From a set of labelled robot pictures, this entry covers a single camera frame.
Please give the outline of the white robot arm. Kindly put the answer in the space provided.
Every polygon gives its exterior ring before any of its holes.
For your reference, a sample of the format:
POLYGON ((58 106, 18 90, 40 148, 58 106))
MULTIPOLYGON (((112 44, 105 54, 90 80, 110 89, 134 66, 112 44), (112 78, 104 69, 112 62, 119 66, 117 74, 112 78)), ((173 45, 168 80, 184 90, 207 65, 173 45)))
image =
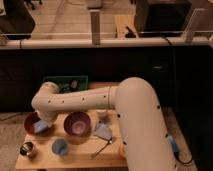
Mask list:
POLYGON ((177 171, 158 97, 142 78, 65 94, 56 84, 45 82, 31 105, 49 125, 61 112, 111 109, 117 114, 129 171, 177 171))

